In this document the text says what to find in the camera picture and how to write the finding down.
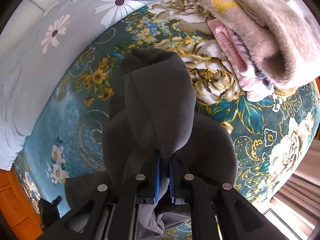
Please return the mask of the orange wooden bed frame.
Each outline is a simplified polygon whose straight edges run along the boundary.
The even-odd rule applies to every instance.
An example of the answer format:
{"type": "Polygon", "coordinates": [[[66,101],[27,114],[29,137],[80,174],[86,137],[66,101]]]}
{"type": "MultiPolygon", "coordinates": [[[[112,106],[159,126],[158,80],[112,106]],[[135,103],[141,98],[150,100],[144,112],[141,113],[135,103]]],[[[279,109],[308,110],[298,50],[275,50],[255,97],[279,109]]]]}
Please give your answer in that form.
{"type": "Polygon", "coordinates": [[[15,170],[1,170],[1,225],[9,234],[1,239],[37,239],[42,234],[40,224],[15,170]]]}

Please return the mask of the teal floral blanket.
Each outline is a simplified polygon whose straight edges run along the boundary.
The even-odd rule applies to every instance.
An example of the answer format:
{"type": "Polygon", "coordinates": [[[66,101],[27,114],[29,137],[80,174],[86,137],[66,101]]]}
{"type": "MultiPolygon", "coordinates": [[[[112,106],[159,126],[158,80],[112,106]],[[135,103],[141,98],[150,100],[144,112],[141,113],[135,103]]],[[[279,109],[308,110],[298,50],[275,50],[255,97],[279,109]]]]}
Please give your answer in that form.
{"type": "Polygon", "coordinates": [[[106,172],[102,133],[110,102],[124,90],[119,68],[132,47],[174,51],[188,67],[195,109],[232,137],[236,189],[253,204],[268,201],[303,160],[319,125],[313,84],[286,98],[247,100],[236,75],[202,26],[212,15],[200,0],[157,0],[129,14],[93,41],[67,70],[37,120],[15,172],[36,209],[63,196],[68,177],[106,172]]]}

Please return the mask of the light grey daisy bedsheet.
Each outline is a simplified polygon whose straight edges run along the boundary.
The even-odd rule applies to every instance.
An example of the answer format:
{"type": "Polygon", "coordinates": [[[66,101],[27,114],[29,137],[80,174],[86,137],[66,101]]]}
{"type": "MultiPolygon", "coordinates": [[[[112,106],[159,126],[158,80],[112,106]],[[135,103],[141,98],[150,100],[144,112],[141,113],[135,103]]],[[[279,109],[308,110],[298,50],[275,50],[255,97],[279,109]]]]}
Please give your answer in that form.
{"type": "Polygon", "coordinates": [[[59,0],[1,57],[1,169],[11,169],[54,88],[107,28],[153,0],[59,0]]]}

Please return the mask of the black left gripper seen afar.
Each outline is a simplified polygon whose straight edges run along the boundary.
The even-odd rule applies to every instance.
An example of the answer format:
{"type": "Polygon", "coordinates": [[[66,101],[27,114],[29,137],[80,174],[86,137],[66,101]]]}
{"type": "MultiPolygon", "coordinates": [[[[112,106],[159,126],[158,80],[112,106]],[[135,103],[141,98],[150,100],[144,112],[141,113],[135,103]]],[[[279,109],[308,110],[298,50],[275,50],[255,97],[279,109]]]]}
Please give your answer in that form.
{"type": "Polygon", "coordinates": [[[52,202],[49,202],[43,198],[38,201],[42,232],[45,232],[60,219],[60,213],[57,206],[61,203],[61,200],[62,197],[57,196],[52,202]]]}

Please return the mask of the dark grey fleece pants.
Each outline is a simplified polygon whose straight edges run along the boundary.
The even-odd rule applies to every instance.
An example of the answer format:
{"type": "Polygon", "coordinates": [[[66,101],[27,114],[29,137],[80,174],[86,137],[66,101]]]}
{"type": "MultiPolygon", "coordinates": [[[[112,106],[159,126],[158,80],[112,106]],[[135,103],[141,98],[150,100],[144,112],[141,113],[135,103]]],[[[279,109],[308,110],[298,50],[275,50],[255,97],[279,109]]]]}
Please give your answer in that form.
{"type": "Polygon", "coordinates": [[[67,179],[66,199],[74,207],[102,183],[120,185],[160,151],[159,201],[139,207],[137,237],[161,236],[190,219],[187,205],[169,200],[171,156],[176,154],[191,172],[234,184],[234,147],[219,123],[195,112],[189,70],[175,52],[133,48],[119,68],[125,73],[124,95],[111,99],[110,119],[103,131],[107,171],[67,179]]]}

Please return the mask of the beige fluffy garment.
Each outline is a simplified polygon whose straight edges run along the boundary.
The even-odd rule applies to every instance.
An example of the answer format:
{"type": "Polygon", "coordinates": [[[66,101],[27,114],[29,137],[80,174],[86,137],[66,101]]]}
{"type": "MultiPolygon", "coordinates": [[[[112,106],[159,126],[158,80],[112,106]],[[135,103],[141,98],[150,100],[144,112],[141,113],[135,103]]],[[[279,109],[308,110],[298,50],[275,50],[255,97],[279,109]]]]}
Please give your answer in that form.
{"type": "Polygon", "coordinates": [[[287,97],[319,76],[319,32],[288,0],[201,0],[251,102],[287,97]]]}

